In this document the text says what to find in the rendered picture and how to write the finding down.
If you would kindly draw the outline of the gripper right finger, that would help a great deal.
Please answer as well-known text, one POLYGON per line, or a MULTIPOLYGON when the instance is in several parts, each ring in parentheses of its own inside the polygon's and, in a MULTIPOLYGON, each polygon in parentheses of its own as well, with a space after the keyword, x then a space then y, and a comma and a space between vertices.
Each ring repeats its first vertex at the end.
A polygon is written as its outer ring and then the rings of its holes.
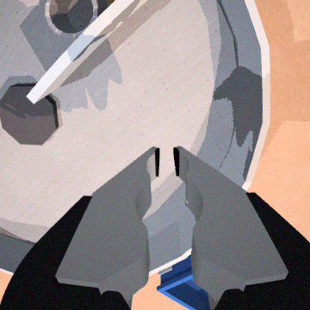
POLYGON ((257 193, 182 146, 173 155, 195 216, 193 280, 208 292, 210 310, 233 288, 246 307, 310 310, 310 242, 257 193))

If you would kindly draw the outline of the grey metal bushing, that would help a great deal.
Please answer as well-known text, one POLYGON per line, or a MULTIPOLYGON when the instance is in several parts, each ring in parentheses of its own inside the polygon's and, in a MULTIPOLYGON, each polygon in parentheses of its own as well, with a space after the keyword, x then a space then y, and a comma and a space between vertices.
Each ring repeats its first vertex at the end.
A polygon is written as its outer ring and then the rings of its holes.
POLYGON ((89 25, 82 31, 76 30, 69 21, 68 8, 72 0, 46 0, 45 16, 48 25, 65 38, 78 38, 84 30, 108 7, 106 0, 91 0, 93 16, 89 25))

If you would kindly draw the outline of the blue crate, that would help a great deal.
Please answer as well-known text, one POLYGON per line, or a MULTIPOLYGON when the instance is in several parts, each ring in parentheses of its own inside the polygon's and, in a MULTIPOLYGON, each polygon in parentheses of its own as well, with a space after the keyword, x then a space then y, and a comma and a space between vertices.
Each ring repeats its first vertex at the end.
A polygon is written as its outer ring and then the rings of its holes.
POLYGON ((210 310, 208 292, 199 288, 191 269, 191 254, 184 260, 158 272, 157 291, 189 310, 210 310))

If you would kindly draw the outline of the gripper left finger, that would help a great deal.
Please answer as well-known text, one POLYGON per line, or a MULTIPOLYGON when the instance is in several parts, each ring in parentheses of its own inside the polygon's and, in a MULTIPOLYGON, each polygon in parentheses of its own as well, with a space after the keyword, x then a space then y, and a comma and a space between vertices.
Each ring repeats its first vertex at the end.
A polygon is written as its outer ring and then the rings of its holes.
POLYGON ((83 195, 31 248, 11 277, 0 310, 100 310, 117 291, 132 308, 149 280, 153 146, 91 195, 83 195), (132 297, 132 298, 131 298, 132 297))

